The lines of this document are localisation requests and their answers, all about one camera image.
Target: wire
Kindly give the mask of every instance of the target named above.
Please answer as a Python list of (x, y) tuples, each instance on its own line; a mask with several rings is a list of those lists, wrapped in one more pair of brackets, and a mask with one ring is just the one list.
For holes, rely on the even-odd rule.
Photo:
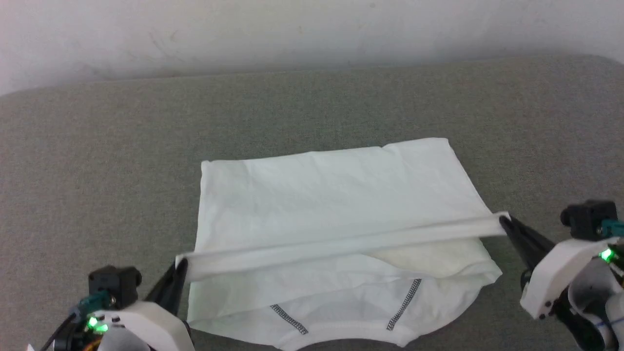
[(67, 324), (69, 324), (74, 317), (76, 316), (76, 314), (70, 314), (67, 316), (67, 318), (63, 321), (63, 323), (61, 323), (61, 325), (59, 325), (58, 328), (56, 328), (56, 330), (54, 331), (54, 333), (52, 333), (52, 335), (49, 337), (49, 339), (46, 341), (46, 343), (43, 345), (43, 347), (41, 349), (39, 349), (39, 351), (46, 351), (48, 347), (50, 347), (50, 345), (52, 345), (52, 342), (54, 341), (54, 339), (56, 339), (57, 335), (59, 335), (59, 332), (65, 328), (67, 326)]
[(100, 345), (101, 342), (102, 342), (102, 338), (99, 338), (96, 341), (91, 342), (89, 345), (85, 346), (84, 349), (82, 349), (82, 351), (95, 351), (97, 350), (97, 347)]

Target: gray couch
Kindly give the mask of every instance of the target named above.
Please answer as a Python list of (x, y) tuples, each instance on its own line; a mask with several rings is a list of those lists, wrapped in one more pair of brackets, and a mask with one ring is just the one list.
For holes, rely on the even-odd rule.
[[(0, 345), (40, 347), (87, 292), (87, 273), (135, 265), (143, 295), (193, 249), (200, 161), (446, 137), (492, 210), (553, 240), (588, 198), (624, 211), (624, 66), (593, 56), (440, 66), (103, 82), (0, 97)], [(410, 350), (571, 350), (520, 308), (503, 271), (456, 321)], [(185, 315), (185, 301), (182, 317)], [(271, 350), (194, 333), (198, 350)], [(308, 350), (397, 350), (339, 340)]]

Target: folded shirt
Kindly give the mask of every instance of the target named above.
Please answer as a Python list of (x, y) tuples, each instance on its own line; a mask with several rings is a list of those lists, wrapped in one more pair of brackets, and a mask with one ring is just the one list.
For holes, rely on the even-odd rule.
[(296, 350), (405, 345), (501, 274), (504, 235), (446, 139), (202, 162), (191, 327)]

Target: black cable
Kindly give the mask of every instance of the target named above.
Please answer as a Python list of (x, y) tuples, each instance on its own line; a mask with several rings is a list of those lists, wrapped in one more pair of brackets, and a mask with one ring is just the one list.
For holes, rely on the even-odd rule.
[(50, 345), (52, 345), (52, 342), (54, 341), (54, 339), (56, 339), (57, 335), (59, 335), (59, 332), (65, 328), (67, 326), (67, 324), (69, 324), (72, 320), (74, 320), (74, 317), (76, 316), (76, 314), (70, 314), (67, 316), (67, 318), (63, 321), (63, 323), (61, 323), (61, 325), (59, 325), (58, 328), (56, 328), (56, 330), (54, 331), (54, 333), (52, 333), (52, 335), (50, 336), (50, 338), (46, 341), (46, 343), (43, 345), (43, 347), (41, 349), (39, 349), (39, 351), (46, 351), (48, 347), (50, 347)]

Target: teal connector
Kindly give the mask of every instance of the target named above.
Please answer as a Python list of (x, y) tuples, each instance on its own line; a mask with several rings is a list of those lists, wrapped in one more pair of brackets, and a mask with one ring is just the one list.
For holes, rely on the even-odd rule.
[(624, 222), (613, 219), (605, 219), (600, 227), (600, 235), (605, 238), (624, 237)]

